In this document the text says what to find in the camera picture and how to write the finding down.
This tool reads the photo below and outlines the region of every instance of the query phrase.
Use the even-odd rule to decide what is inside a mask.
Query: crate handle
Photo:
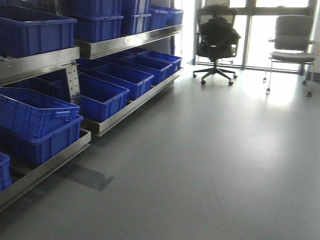
[[[70,111],[56,111],[54,113],[54,116],[59,118],[59,117],[68,117],[70,115]]]

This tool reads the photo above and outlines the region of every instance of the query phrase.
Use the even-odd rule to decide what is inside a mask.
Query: blue plastic crate
[[[124,50],[125,53],[131,53],[131,54],[139,54],[144,51],[146,51],[146,49],[141,48],[141,47],[132,47],[132,48]]]
[[[74,37],[89,43],[97,43],[120,37],[123,16],[89,17],[73,15],[77,19]]]
[[[0,127],[0,147],[32,167],[38,167],[79,139],[82,119],[77,115],[74,120],[37,140],[28,140]]]
[[[116,63],[110,63],[94,68],[91,74],[96,78],[129,89],[130,92],[128,93],[127,98],[130,100],[135,100],[149,91],[154,78],[154,76],[149,73]]]
[[[182,57],[179,57],[179,56],[170,55],[170,54],[166,54],[158,51],[150,51],[150,50],[143,51],[139,55],[169,62],[173,64],[174,72],[178,71],[181,68]]]
[[[0,192],[12,184],[10,178],[10,157],[0,152]]]
[[[139,15],[150,13],[151,0],[122,0],[122,14]]]
[[[27,88],[0,87],[0,126],[29,140],[74,120],[80,107]]]
[[[50,88],[51,88],[51,96],[52,97],[54,97],[56,99],[63,100],[63,101],[70,102],[69,89],[66,86],[66,83],[64,80],[52,82],[50,84]]]
[[[166,26],[167,11],[151,9],[151,19],[149,20],[149,30],[162,29]]]
[[[151,9],[165,11],[166,15],[166,26],[175,26],[182,24],[184,11],[180,9],[170,8],[170,7],[162,7],[162,6],[151,6]]]
[[[164,62],[149,57],[132,55],[123,59],[125,62],[129,62],[134,65],[129,67],[136,68],[140,71],[155,75],[156,79],[153,80],[152,84],[156,85],[166,79],[171,74],[173,65],[169,62]]]
[[[14,58],[71,48],[75,19],[0,5],[0,52]]]
[[[80,70],[81,69],[91,70],[107,64],[106,62],[100,61],[99,59],[90,60],[90,59],[81,57],[77,59],[76,62],[78,63],[78,67],[80,68]]]
[[[38,93],[51,96],[51,82],[40,79],[39,77],[33,77],[22,81],[13,83],[15,88],[25,88],[37,91]]]
[[[81,114],[103,122],[126,106],[129,90],[89,76],[79,74]]]
[[[98,60],[103,61],[105,63],[121,63],[123,58],[129,57],[132,54],[129,52],[119,51],[107,56],[99,57]]]
[[[125,15],[121,24],[121,33],[134,35],[148,31],[151,14]]]
[[[121,0],[69,0],[70,14],[87,17],[114,17],[121,15]]]

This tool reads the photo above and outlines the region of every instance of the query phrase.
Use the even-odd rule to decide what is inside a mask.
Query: black mesh office chair
[[[239,34],[233,29],[237,10],[227,6],[211,5],[197,10],[197,22],[199,33],[197,33],[196,54],[200,57],[207,57],[213,62],[213,67],[193,71],[195,73],[206,73],[201,80],[201,84],[206,84],[205,78],[220,74],[229,80],[231,86],[233,82],[225,73],[233,74],[234,71],[217,68],[217,61],[222,58],[231,58],[237,55]]]
[[[316,60],[315,48],[311,47],[308,52],[309,45],[315,45],[315,41],[310,40],[310,35],[313,27],[313,18],[305,15],[282,15],[278,16],[275,22],[275,39],[269,40],[274,43],[273,51],[269,55],[271,61],[269,86],[266,93],[270,93],[271,73],[273,70],[273,63],[289,63],[289,64],[305,64],[311,65],[311,78],[308,97],[312,96],[311,87],[314,78],[314,61]],[[263,82],[267,81],[267,71]]]

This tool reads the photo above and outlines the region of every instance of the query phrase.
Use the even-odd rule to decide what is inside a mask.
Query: dark floor patch
[[[101,172],[72,163],[67,163],[54,174],[100,192],[114,179],[113,176],[106,178]]]

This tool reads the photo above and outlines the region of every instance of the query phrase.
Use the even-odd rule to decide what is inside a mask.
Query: stainless steel shelf
[[[155,85],[152,89],[147,91],[145,94],[137,98],[136,100],[129,103],[127,106],[125,106],[123,109],[118,111],[116,114],[109,117],[107,120],[103,122],[97,122],[93,121],[91,119],[85,118],[81,122],[81,127],[88,129],[92,132],[92,134],[95,134],[97,136],[102,136],[107,131],[109,131],[112,127],[114,127],[116,124],[118,124],[120,121],[122,121],[124,118],[126,118],[128,115],[133,113],[136,109],[138,109],[141,105],[146,103],[148,100],[150,100],[153,96],[158,94],[160,91],[162,91],[164,88],[169,86],[176,78],[178,78],[183,71],[183,68],[175,72],[173,75],[165,79],[164,81],[160,82],[158,85]]]
[[[74,40],[74,44],[80,47],[80,55],[82,57],[96,59],[179,34],[182,32],[182,28],[182,25],[169,26],[153,31],[142,32],[135,35],[123,36],[95,43],[76,39]]]
[[[81,129],[80,138],[76,142],[59,152],[54,157],[50,158],[45,163],[41,164],[36,169],[29,170],[25,167],[21,167],[21,171],[19,171],[18,169],[18,172],[23,172],[23,174],[26,175],[20,178],[4,191],[0,192],[0,211],[8,207],[10,204],[20,198],[27,191],[35,187],[38,183],[40,183],[58,168],[62,167],[69,160],[89,147],[88,143],[90,142],[90,140],[91,132]]]
[[[0,86],[66,69],[80,57],[78,46],[0,62]]]

